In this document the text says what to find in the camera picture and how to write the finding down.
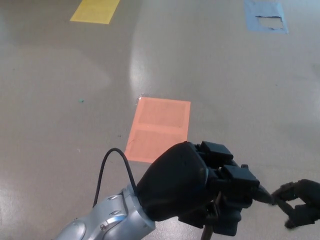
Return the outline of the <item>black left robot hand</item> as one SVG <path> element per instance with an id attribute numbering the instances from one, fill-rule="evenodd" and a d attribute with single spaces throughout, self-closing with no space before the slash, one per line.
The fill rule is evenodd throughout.
<path id="1" fill-rule="evenodd" d="M 273 203 L 246 164 L 238 165 L 226 146 L 208 141 L 169 148 L 147 169 L 136 193 L 151 220 L 177 217 L 202 229 L 204 240 L 235 236 L 242 210 L 253 201 Z"/>

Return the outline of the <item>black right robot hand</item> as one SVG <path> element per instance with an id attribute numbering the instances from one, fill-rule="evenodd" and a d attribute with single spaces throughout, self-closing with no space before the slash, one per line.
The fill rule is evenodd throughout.
<path id="1" fill-rule="evenodd" d="M 271 194 L 274 203 L 288 216 L 284 226 L 293 230 L 314 224 L 320 219 L 320 184 L 301 179 L 283 184 Z M 292 207 L 288 201 L 301 199 L 304 204 Z"/>

